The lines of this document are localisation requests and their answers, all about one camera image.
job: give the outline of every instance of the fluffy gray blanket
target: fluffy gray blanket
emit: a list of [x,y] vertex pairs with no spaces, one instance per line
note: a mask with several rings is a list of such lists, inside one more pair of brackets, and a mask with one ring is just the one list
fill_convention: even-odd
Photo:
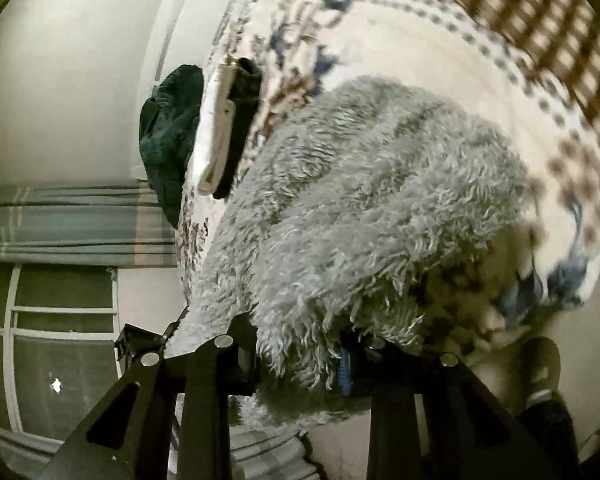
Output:
[[211,245],[168,354],[251,312],[264,376],[245,424],[328,422],[366,408],[331,389],[341,330],[405,348],[410,288],[519,219],[524,167],[496,126],[418,88],[363,77],[267,141]]

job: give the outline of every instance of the wall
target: wall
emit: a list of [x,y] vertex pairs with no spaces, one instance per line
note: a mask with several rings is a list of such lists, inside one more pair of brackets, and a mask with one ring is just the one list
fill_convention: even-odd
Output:
[[178,269],[120,269],[120,328],[129,323],[162,333],[186,306]]
[[129,178],[161,0],[11,0],[0,15],[0,184]]

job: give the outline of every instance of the floor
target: floor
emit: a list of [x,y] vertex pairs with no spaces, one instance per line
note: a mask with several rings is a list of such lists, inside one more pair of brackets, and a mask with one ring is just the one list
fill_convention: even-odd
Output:
[[[600,279],[586,306],[556,315],[540,332],[560,348],[560,392],[574,419],[584,459],[595,451],[600,430]],[[513,412],[520,405],[518,351],[517,345],[507,348],[474,370]],[[366,478],[369,423],[367,413],[310,431],[313,459],[324,466],[330,480]]]

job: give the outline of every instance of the curtain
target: curtain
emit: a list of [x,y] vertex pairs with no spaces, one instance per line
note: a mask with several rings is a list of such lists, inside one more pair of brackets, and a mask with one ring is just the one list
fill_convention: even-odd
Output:
[[147,184],[0,187],[0,260],[171,267],[174,231]]

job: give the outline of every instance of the bed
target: bed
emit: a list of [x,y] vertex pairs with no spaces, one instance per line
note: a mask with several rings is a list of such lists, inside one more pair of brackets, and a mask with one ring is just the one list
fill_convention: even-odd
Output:
[[[586,304],[600,274],[599,0],[231,0],[205,78],[227,55],[264,72],[232,192],[289,115],[358,75],[452,99],[511,139],[528,207],[485,265],[431,280],[439,317],[452,319],[446,350],[472,363],[520,337],[493,316],[495,296],[514,316],[529,302]],[[225,208],[185,184],[176,245],[187,298]]]

